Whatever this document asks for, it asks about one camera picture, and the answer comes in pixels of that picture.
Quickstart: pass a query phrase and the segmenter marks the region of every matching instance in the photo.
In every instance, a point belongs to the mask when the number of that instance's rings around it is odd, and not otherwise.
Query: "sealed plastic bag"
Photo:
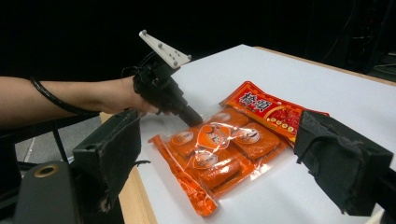
[[[197,214],[204,217],[239,182],[267,171],[264,164],[288,146],[283,137],[230,106],[201,125],[149,141],[166,159]]]

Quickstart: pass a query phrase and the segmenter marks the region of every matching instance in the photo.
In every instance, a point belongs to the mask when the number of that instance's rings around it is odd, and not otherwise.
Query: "food package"
[[[244,180],[252,180],[288,141],[231,106],[203,124],[149,140],[167,161],[198,215],[211,215],[218,199]]]
[[[220,104],[238,109],[266,128],[285,136],[291,147],[294,147],[303,110],[311,110],[268,94],[250,81],[245,81]]]

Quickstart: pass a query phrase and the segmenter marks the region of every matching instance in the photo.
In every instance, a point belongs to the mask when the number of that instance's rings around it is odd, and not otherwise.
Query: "orange snack package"
[[[261,169],[289,145],[260,123],[224,106],[203,124],[170,137],[149,139],[160,151],[189,197],[196,213],[206,217],[217,199]]]
[[[220,105],[231,106],[275,133],[285,136],[292,147],[294,147],[300,116],[303,110],[307,110],[262,91],[250,81],[245,81],[220,102]]]
[[[267,155],[280,144],[276,134],[258,123],[249,123],[240,132],[233,141],[253,161]]]

